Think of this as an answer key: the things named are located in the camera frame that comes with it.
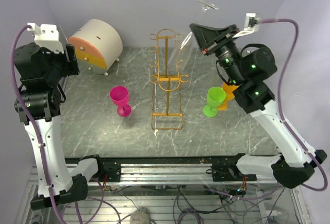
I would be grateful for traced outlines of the clear flute wine glass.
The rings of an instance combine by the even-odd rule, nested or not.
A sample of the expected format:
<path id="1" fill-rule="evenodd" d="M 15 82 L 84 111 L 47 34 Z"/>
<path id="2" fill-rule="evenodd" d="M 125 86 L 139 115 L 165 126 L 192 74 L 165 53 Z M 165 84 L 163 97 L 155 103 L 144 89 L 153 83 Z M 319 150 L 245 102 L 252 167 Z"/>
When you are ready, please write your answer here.
<path id="1" fill-rule="evenodd" d="M 219 10 L 219 7 L 213 3 L 204 0 L 197 0 L 201 5 L 200 12 L 194 18 L 193 23 L 198 24 L 208 10 Z M 174 40 L 176 46 L 169 59 L 169 69 L 174 72 L 182 72 L 186 67 L 193 51 L 194 35 L 191 30 L 188 33 L 178 33 Z"/>

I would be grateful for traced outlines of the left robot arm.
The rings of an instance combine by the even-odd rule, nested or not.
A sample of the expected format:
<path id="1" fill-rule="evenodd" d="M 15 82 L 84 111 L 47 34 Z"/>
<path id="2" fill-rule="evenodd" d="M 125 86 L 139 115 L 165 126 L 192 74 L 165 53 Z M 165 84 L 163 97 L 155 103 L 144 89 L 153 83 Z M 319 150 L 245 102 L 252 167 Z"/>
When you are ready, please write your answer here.
<path id="1" fill-rule="evenodd" d="M 60 105 L 66 97 L 62 78 L 78 75 L 74 46 L 64 52 L 50 50 L 32 42 L 15 49 L 13 64 L 21 85 L 15 109 L 31 141 L 38 172 L 38 194 L 31 202 L 33 210 L 84 200 L 87 183 L 100 181 L 105 168 L 99 155 L 89 155 L 68 171 L 61 145 Z"/>

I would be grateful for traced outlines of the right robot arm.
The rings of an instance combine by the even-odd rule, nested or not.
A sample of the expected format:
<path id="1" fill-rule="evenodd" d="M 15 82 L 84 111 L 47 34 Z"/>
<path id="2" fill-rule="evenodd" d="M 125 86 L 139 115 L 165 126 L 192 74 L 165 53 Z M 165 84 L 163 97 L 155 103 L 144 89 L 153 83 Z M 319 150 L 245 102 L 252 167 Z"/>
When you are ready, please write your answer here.
<path id="1" fill-rule="evenodd" d="M 279 97 L 265 84 L 277 70 L 271 50 L 263 44 L 253 44 L 256 50 L 243 56 L 236 47 L 235 40 L 256 32 L 258 24 L 247 24 L 243 30 L 236 25 L 214 28 L 192 23 L 189 27 L 202 54 L 217 57 L 217 64 L 228 77 L 223 82 L 237 86 L 233 92 L 237 104 L 264 128 L 280 149 L 276 156 L 241 155 L 228 166 L 228 176 L 236 181 L 245 174 L 258 174 L 272 177 L 287 188 L 303 185 L 327 154 L 308 145 L 294 131 L 285 119 Z"/>

